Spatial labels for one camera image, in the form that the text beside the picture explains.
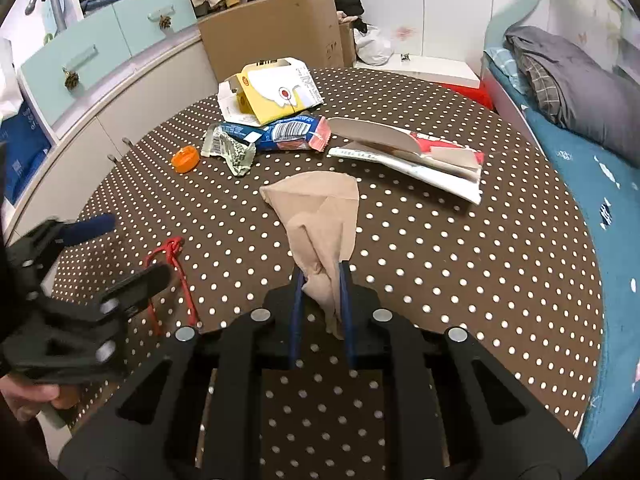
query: mint green drawer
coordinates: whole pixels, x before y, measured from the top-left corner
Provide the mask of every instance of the mint green drawer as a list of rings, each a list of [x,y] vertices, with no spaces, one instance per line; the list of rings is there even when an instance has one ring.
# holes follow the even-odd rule
[[[76,99],[130,58],[113,7],[105,7],[47,43],[21,67],[44,119],[53,124]],[[73,90],[65,87],[63,68],[78,72]]]
[[[132,56],[196,23],[190,0],[120,0],[113,8]],[[170,27],[160,28],[161,14]]]

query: metal bolt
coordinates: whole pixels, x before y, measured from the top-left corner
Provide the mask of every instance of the metal bolt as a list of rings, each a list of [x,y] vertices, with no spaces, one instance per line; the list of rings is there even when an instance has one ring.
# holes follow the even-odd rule
[[[394,315],[391,313],[391,311],[387,310],[386,308],[379,308],[373,311],[373,319],[379,321],[380,323],[386,323],[387,321],[391,320],[393,316]]]
[[[271,312],[266,308],[256,308],[251,312],[251,319],[254,321],[267,321],[271,317]]]
[[[463,341],[466,341],[466,331],[455,326],[449,330],[449,339],[456,343],[462,343]]]
[[[178,341],[189,341],[194,338],[196,335],[196,331],[190,326],[181,326],[178,330],[175,331],[175,338]]]
[[[115,351],[116,351],[116,343],[115,343],[115,341],[109,340],[106,343],[103,343],[100,346],[100,348],[98,348],[95,351],[95,359],[99,363],[103,363],[107,359],[109,359],[109,357],[111,357]]]
[[[100,312],[102,314],[110,313],[114,308],[116,308],[120,302],[116,298],[111,298],[110,300],[105,301],[100,306]]]

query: brown cardboard box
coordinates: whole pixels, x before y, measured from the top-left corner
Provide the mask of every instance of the brown cardboard box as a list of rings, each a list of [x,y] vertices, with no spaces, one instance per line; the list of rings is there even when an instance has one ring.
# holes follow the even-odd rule
[[[339,27],[344,65],[353,66],[356,62],[356,42],[353,39],[353,23],[341,23]]]
[[[255,0],[207,16],[198,27],[218,81],[283,57],[309,68],[344,66],[334,0]]]

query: gray blanket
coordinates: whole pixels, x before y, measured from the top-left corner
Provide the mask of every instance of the gray blanket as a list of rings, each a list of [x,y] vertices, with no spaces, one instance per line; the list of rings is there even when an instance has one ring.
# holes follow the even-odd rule
[[[640,167],[640,88],[603,70],[578,46],[537,27],[506,33],[518,65],[537,61],[559,89],[559,126]]]

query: brown polka dot tablecloth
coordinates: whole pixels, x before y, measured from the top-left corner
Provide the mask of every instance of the brown polka dot tablecloth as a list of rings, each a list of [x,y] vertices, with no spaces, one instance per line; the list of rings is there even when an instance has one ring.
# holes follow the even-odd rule
[[[471,331],[575,430],[597,372],[600,275],[582,215],[545,156],[496,114],[437,84],[370,70],[313,76],[325,102],[318,114],[396,124],[485,152],[481,204],[377,164],[316,152],[259,153],[242,178],[220,158],[177,174],[171,156],[201,146],[209,124],[222,120],[212,96],[158,126],[116,164],[81,214],[114,212],[116,230],[65,251],[54,295],[87,301],[179,235],[202,330],[225,327],[286,284],[294,264],[258,188],[302,171],[341,171],[357,179],[360,193],[355,282],[422,328]],[[335,133],[330,147],[348,142]],[[166,333],[153,335],[146,312],[130,322],[130,370],[187,321],[179,282],[154,306]],[[382,374],[349,370],[321,313],[309,311],[306,320],[298,369],[264,375],[263,478],[386,478]],[[116,387],[85,388],[73,423]]]

